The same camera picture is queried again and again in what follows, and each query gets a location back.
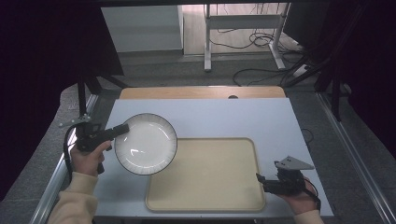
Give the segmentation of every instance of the wooden board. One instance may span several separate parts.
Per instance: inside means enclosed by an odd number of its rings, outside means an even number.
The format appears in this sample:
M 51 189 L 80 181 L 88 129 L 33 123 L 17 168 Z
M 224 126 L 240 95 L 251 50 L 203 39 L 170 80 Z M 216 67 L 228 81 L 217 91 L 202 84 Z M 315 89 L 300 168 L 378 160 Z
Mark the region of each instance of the wooden board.
M 285 92 L 277 86 L 269 87 L 152 87 L 127 88 L 120 99 L 227 99 L 238 98 L 285 98 Z

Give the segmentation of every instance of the white table surface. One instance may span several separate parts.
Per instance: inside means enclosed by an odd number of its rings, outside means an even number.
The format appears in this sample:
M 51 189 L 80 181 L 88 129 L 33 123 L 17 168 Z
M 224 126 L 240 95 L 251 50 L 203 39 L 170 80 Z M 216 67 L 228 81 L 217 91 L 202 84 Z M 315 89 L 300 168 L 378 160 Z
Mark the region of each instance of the white table surface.
M 133 115 L 153 113 L 167 119 L 178 138 L 247 137 L 256 147 L 261 175 L 277 179 L 274 161 L 287 156 L 313 164 L 288 98 L 117 100 L 106 128 L 122 124 Z M 105 152 L 105 172 L 99 175 L 94 195 L 98 217 L 128 218 L 266 218 L 291 217 L 289 206 L 266 193 L 266 205 L 255 213 L 171 213 L 146 207 L 149 177 L 134 175 L 118 162 L 114 150 Z M 302 171 L 317 187 L 321 215 L 333 216 L 316 170 Z

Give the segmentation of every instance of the metal frame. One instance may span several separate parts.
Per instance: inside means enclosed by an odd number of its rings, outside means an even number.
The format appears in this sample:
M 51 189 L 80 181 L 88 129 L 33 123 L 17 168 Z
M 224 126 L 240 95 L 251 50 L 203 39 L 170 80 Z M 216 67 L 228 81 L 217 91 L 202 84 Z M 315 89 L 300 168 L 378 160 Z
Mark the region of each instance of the metal frame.
M 206 36 L 205 36 L 205 71 L 210 72 L 211 64 L 211 43 L 210 30 L 217 29 L 276 29 L 274 41 L 271 41 L 269 48 L 273 54 L 276 66 L 279 70 L 286 69 L 283 64 L 282 57 L 279 55 L 277 46 L 279 38 L 285 25 L 288 15 L 290 3 L 287 3 L 285 9 L 280 15 L 226 15 L 226 16 L 210 16 L 210 5 L 206 5 Z
M 91 112 L 93 110 L 94 105 L 98 99 L 98 95 L 91 95 L 86 104 L 87 112 Z M 76 130 L 74 130 L 68 140 L 68 145 L 73 143 L 76 140 Z M 43 196 L 40 199 L 40 202 L 33 213 L 33 216 L 30 220 L 30 224 L 41 224 L 46 223 L 50 211 L 52 209 L 53 204 L 58 197 L 58 193 L 61 189 L 62 183 L 64 182 L 64 177 L 67 174 L 66 165 L 64 163 L 64 155 L 59 159 L 58 165 L 55 168 L 55 171 L 52 174 L 52 177 L 49 180 L 49 183 L 43 193 Z
M 347 134 L 347 131 L 345 130 L 343 124 L 338 121 L 337 117 L 332 113 L 331 103 L 328 101 L 325 94 L 326 93 L 317 93 L 320 104 L 322 105 L 323 110 L 329 118 L 329 121 L 332 124 L 336 134 L 341 140 L 341 143 L 346 150 L 346 154 L 348 155 L 359 178 L 361 179 L 361 183 L 366 188 L 370 198 L 372 199 L 378 214 L 381 216 L 384 223 L 396 223 L 396 217 L 394 215 L 394 212 L 390 208 L 387 198 L 385 197 L 381 188 L 375 182 L 373 176 L 370 174 L 370 171 L 364 164 L 364 161 L 361 159 L 359 151 L 356 149 L 352 140 L 349 138 L 349 135 Z

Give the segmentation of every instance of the table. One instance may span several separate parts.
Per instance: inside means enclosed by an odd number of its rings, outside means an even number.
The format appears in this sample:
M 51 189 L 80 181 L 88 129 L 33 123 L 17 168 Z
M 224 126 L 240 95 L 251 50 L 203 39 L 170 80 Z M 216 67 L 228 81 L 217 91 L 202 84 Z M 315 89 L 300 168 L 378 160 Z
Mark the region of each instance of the table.
M 228 99 L 231 95 L 239 99 Z M 279 87 L 125 89 L 114 104 L 106 127 L 111 128 L 133 114 L 146 112 L 168 119 L 180 138 L 243 136 L 252 139 L 257 149 L 259 168 L 269 179 L 276 179 L 273 162 L 288 155 L 314 164 L 290 101 Z M 99 200 L 98 217 L 258 219 L 292 216 L 289 206 L 271 194 L 266 194 L 266 206 L 259 212 L 152 212 L 145 204 L 149 177 L 124 170 L 114 152 L 105 156 L 106 171 L 101 174 L 94 193 Z M 317 172 L 303 173 L 318 188 L 322 200 L 321 214 L 332 216 Z
M 279 38 L 285 25 L 286 17 L 288 15 L 290 3 L 287 3 L 281 14 L 279 15 L 226 15 L 226 16 L 211 16 L 210 5 L 206 5 L 205 14 L 205 71 L 210 72 L 211 64 L 211 49 L 210 30 L 217 29 L 276 29 L 274 40 L 270 41 L 269 48 L 276 62 L 277 69 L 286 69 L 283 64 L 282 57 L 277 50 Z

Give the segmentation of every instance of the white bowl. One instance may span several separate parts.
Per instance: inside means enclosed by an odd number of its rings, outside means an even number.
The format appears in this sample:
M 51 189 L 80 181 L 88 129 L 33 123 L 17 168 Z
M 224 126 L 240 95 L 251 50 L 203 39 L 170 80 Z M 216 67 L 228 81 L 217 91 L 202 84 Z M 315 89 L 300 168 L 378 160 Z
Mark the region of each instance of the white bowl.
M 154 114 L 127 119 L 129 132 L 115 140 L 121 165 L 137 175 L 152 175 L 168 166 L 176 155 L 177 135 L 172 125 Z

